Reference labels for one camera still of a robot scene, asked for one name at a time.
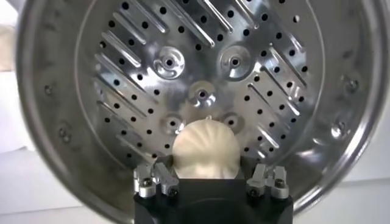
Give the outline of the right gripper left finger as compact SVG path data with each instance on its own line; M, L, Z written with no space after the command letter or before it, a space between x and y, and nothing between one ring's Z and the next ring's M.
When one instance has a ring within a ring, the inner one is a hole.
M180 188L173 156L158 157L151 165L137 166L133 171L133 189L141 198L152 198L157 194L175 197Z

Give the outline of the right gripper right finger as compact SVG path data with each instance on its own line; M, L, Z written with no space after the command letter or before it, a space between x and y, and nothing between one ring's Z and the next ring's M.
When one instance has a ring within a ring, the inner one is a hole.
M272 198L284 200L289 197L286 169L282 166L267 166L259 160L241 157L241 173L246 182L246 192L251 197L270 194Z

